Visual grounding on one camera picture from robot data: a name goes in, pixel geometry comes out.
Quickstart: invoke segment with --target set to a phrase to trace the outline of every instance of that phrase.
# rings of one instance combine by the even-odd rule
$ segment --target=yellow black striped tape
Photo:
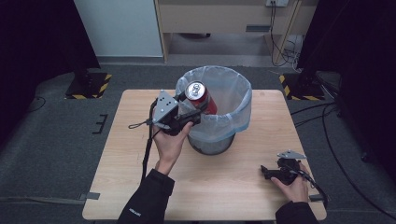
[[[92,98],[101,98],[103,94],[105,93],[105,90],[107,88],[108,82],[110,81],[112,75],[107,74],[105,77],[105,80],[103,81],[103,84],[99,90],[99,92],[96,92],[95,94],[72,94],[66,96],[66,99],[77,99],[77,100],[83,100],[83,99],[92,99]]]
[[[285,82],[285,77],[280,76],[279,80],[280,83],[282,83],[283,90],[285,91],[285,95],[288,100],[311,100],[311,101],[324,100],[324,97],[322,96],[294,95],[293,92],[290,91],[288,84]]]

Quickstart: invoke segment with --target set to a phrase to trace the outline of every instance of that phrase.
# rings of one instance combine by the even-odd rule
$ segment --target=black sleeve
[[[289,202],[276,211],[276,224],[318,224],[308,203]]]
[[[175,181],[152,169],[122,209],[118,224],[163,223]]]

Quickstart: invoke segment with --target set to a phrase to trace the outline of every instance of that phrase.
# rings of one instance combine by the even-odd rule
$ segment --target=can lid
[[[193,81],[187,86],[185,93],[189,100],[199,100],[205,94],[205,85],[200,81]]]

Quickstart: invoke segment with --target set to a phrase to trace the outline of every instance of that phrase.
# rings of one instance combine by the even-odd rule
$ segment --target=trash bin
[[[250,123],[250,82],[233,69],[204,66],[184,74],[177,81],[176,94],[181,94],[193,81],[204,83],[218,110],[216,115],[201,115],[201,123],[191,128],[189,142],[202,154],[220,154],[229,148],[235,134],[244,131]],[[183,114],[193,109],[189,100],[179,105]]]

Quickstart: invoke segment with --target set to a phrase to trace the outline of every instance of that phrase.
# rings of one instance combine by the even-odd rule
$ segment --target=person's right hand
[[[183,130],[176,135],[171,136],[169,134],[164,133],[157,126],[153,125],[153,133],[158,132],[154,136],[154,142],[157,146],[158,153],[160,154],[160,159],[157,161],[155,165],[155,169],[164,175],[169,175],[172,170],[172,167],[177,161],[178,156],[180,155],[181,148],[184,143],[184,139],[190,132],[193,123],[188,122]]]
[[[300,169],[308,174],[306,167],[302,163],[300,163]],[[290,185],[284,185],[276,177],[271,177],[271,180],[282,190],[283,194],[285,194],[289,200],[294,203],[308,203],[307,181],[302,176],[298,175]]]

